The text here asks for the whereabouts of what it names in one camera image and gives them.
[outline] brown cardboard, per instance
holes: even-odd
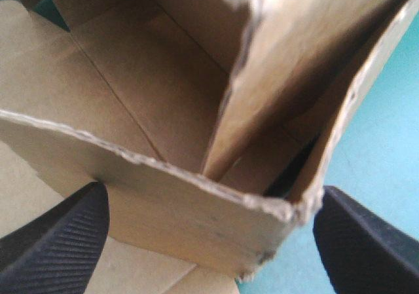
[[[281,122],[305,111],[322,85],[318,77],[358,46],[388,1],[260,0],[253,14],[259,26],[231,82],[203,174],[220,179],[272,116]]]
[[[203,26],[194,30],[193,25],[183,27],[181,22],[179,26],[174,20],[186,20],[182,17],[185,9],[176,8],[172,0],[110,0],[110,4],[109,0],[91,3],[54,0],[67,23],[72,23],[70,34],[50,27],[35,14],[23,15],[16,9],[18,16],[7,18],[10,16],[7,9],[16,8],[16,2],[0,2],[0,15],[6,17],[7,23],[0,25],[5,32],[2,35],[14,40],[14,31],[30,31],[22,32],[22,40],[0,46],[4,51],[0,81],[7,88],[0,106],[12,110],[0,111],[0,138],[63,196],[91,179],[104,181],[111,203],[111,236],[118,241],[199,263],[229,276],[247,278],[273,258],[297,224],[304,223],[320,207],[328,160],[347,118],[354,112],[356,104],[351,101],[359,103],[352,96],[362,97],[367,91],[418,11],[418,0],[410,0],[403,8],[404,1],[350,0],[360,1],[354,5],[363,11],[361,14],[354,12],[356,7],[338,12],[349,0],[225,1],[235,7],[245,5],[251,18],[244,28],[242,48],[232,71],[229,87],[232,95],[224,99],[222,92],[227,87],[224,70],[230,68],[224,58],[228,57],[225,53],[235,51],[234,47],[227,46],[220,58],[215,57],[208,40],[217,38],[220,30],[210,29],[214,25],[211,22],[208,29]],[[326,1],[341,18],[336,12],[326,11]],[[384,6],[391,6],[398,14],[382,11]],[[298,12],[289,11],[289,17],[283,17],[282,7]],[[385,15],[394,17],[389,19],[390,25]],[[340,24],[334,27],[334,19],[338,17]],[[282,22],[285,18],[296,20]],[[289,87],[287,77],[297,71],[301,75],[311,75],[315,70],[325,73],[331,65],[324,58],[347,53],[345,46],[337,46],[335,51],[330,46],[347,41],[342,31],[363,19],[383,22],[385,26],[373,25],[371,31],[362,29],[365,35],[359,33],[362,38],[348,43],[354,49],[345,56],[343,68],[334,68],[320,89],[305,87],[304,81],[296,86],[321,96],[323,92],[330,94],[327,85],[340,86],[339,79],[345,79],[345,85],[339,87],[343,88],[342,107],[339,110],[342,100],[335,101],[334,109],[325,111],[328,117],[316,124],[322,135],[289,200],[261,197],[259,194],[304,143],[297,133],[302,131],[299,117],[294,116],[302,114],[302,122],[306,124],[318,106],[316,101],[301,103],[295,92],[280,95],[281,103],[274,99],[274,107],[260,118],[253,116],[252,108],[245,107],[237,113],[235,105],[246,106],[259,96],[266,98],[265,88],[271,84],[275,97],[277,85]],[[333,27],[332,33],[321,34],[325,27]],[[234,39],[234,31],[226,34],[226,39]],[[284,57],[283,53],[289,58],[289,69],[283,70],[278,61]],[[359,64],[360,57],[361,61],[367,57],[364,64]],[[352,63],[354,60],[359,71],[349,73],[345,66],[356,65]],[[298,65],[301,70],[293,69],[296,62],[301,64]],[[284,71],[285,78],[277,82],[281,79],[277,77],[280,71]],[[224,176],[222,182],[234,189],[191,173],[199,170],[216,125],[219,105],[222,116],[205,171],[214,178]],[[268,115],[281,107],[288,116],[270,122]],[[244,125],[244,135],[238,134],[239,139],[227,139],[226,144],[221,143],[223,147],[217,147],[223,123],[225,127],[234,123],[234,117],[233,121],[227,119],[231,108],[232,114],[239,114],[244,122],[258,119],[251,126],[255,135],[265,124],[271,127],[266,134],[249,138],[254,142],[244,147],[247,139],[241,139],[242,136],[253,135],[248,134]],[[235,153],[230,151],[232,147],[241,149]],[[217,152],[220,157],[228,154],[227,164],[211,163],[214,149],[221,150]],[[241,160],[228,169],[231,159],[238,157]],[[198,280],[202,273],[192,272],[186,279]],[[178,286],[172,290],[181,290],[181,283]]]
[[[0,165],[0,236],[62,201],[62,197],[45,185],[4,143],[0,143]],[[85,293],[238,294],[238,290],[234,280],[225,275],[108,237]]]

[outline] cardboard box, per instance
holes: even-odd
[[[64,196],[103,181],[117,240],[241,279],[320,208],[333,149],[419,7],[53,1],[71,33],[0,24],[0,138]]]

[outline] blue floor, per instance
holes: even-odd
[[[325,183],[419,238],[419,16],[342,137]],[[240,293],[333,294],[312,227],[295,231]]]

